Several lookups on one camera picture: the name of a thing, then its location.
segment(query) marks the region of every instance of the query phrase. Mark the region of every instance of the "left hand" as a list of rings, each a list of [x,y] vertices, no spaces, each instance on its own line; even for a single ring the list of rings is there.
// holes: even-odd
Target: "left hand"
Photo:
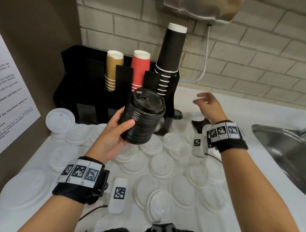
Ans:
[[[118,121],[123,111],[124,107],[115,113],[85,156],[89,156],[103,164],[106,164],[109,160],[118,155],[121,148],[128,144],[128,142],[124,141],[120,135],[134,126],[135,120],[130,119],[118,125]]]

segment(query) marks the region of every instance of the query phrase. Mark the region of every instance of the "red ribbed cup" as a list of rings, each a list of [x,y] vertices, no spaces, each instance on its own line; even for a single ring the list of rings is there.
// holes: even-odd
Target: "red ribbed cup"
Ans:
[[[144,81],[144,73],[150,70],[150,53],[142,50],[134,51],[131,68],[133,71],[133,87],[132,91],[140,88]]]

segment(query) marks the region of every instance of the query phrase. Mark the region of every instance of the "hand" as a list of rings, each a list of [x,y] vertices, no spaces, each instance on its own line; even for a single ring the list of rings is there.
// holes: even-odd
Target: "hand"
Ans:
[[[197,97],[201,97],[193,101],[196,104],[205,118],[207,118],[212,125],[228,120],[223,109],[212,93],[199,93]]]
[[[130,119],[118,125],[118,121],[123,111],[124,107],[115,113],[85,156],[89,156],[106,164],[109,160],[118,155],[121,148],[128,144],[120,135],[134,126],[135,120]]]

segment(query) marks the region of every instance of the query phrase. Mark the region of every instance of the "black cable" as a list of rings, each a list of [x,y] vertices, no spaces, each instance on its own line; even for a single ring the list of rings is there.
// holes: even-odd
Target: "black cable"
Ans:
[[[88,213],[86,213],[83,217],[81,217],[81,218],[79,219],[79,221],[82,220],[84,217],[86,217],[88,214],[92,213],[93,211],[95,211],[95,210],[97,210],[97,209],[100,209],[100,208],[107,208],[107,207],[108,207],[108,205],[101,205],[101,206],[99,206],[99,207],[97,207],[97,208],[94,208],[93,210],[91,210],[91,211],[89,211]]]
[[[208,153],[204,153],[204,154],[209,155],[209,156],[211,156],[211,157],[215,158],[216,160],[218,160],[220,163],[222,163],[222,161],[221,161],[221,160],[219,160],[217,157],[215,157],[215,156],[213,156],[213,155],[210,155],[210,154],[208,154]]]

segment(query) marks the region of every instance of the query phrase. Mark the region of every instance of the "sink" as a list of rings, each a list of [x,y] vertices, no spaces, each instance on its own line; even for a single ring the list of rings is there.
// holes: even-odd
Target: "sink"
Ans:
[[[295,131],[253,125],[252,131],[287,177],[306,195],[306,141]]]

